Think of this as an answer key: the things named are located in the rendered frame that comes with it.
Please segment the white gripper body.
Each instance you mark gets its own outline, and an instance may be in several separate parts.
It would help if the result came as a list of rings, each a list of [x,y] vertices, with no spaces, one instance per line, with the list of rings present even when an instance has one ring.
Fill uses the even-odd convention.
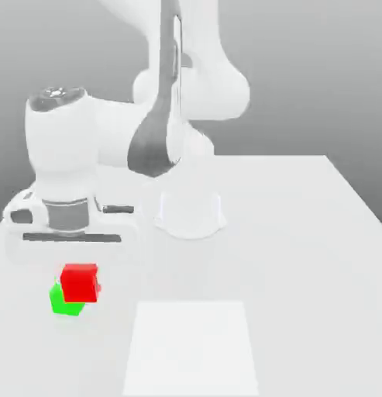
[[[28,224],[5,223],[5,250],[15,264],[98,263],[126,256],[138,244],[138,226],[127,219],[104,222],[78,235],[37,232]]]

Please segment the small red cube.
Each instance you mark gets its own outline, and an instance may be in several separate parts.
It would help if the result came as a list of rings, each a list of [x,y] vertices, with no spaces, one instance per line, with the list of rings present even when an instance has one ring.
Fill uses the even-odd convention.
[[[65,302],[96,303],[101,291],[97,264],[65,264],[60,284]]]

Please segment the small green cube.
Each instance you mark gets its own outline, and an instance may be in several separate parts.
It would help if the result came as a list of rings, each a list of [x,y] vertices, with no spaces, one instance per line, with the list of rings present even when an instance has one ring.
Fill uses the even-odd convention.
[[[58,278],[54,279],[53,286],[49,291],[51,309],[54,314],[63,316],[78,316],[83,310],[83,302],[65,302],[64,294]]]

